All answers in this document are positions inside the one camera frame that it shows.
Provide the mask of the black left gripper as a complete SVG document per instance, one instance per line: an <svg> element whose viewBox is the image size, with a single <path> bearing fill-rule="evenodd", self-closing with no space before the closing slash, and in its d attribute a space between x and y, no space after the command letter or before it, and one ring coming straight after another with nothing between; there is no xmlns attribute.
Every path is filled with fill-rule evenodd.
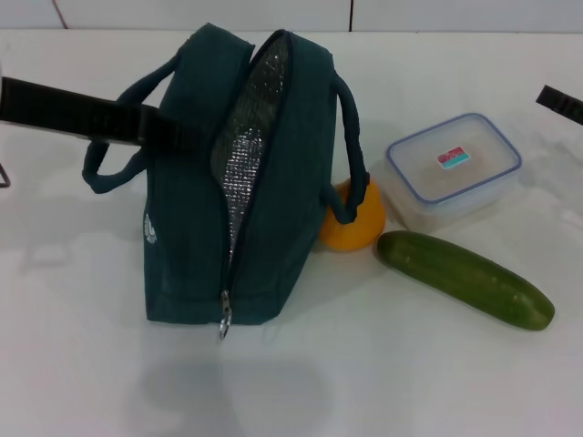
<svg viewBox="0 0 583 437"><path fill-rule="evenodd" d="M164 153L201 151L198 127L142 106L143 100L133 86L118 99L107 100L8 76L1 79L3 122Z"/></svg>

